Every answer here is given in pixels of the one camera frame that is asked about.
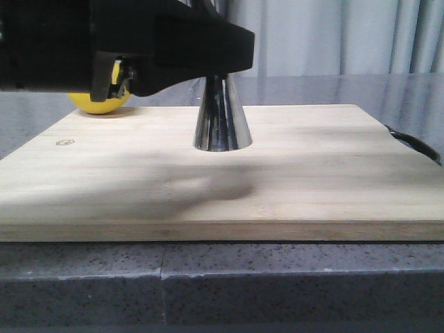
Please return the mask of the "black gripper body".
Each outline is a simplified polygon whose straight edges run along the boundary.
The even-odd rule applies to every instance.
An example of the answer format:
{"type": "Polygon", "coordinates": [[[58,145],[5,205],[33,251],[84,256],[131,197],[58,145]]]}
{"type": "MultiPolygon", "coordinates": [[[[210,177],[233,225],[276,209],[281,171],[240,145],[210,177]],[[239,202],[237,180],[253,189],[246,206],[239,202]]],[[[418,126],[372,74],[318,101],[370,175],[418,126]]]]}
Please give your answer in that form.
{"type": "Polygon", "coordinates": [[[1,90],[123,94],[117,59],[148,51],[153,1],[2,1],[1,90]]]}

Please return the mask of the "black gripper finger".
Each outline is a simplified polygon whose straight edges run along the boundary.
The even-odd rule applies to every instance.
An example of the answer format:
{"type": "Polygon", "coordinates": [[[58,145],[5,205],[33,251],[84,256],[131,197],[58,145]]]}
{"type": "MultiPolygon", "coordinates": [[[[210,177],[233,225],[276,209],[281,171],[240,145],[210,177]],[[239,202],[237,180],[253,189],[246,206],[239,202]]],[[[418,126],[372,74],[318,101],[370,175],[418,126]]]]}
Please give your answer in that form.
{"type": "Polygon", "coordinates": [[[228,74],[253,65],[255,35],[210,10],[180,1],[151,1],[140,34],[130,93],[150,96],[192,78],[228,74]]]}

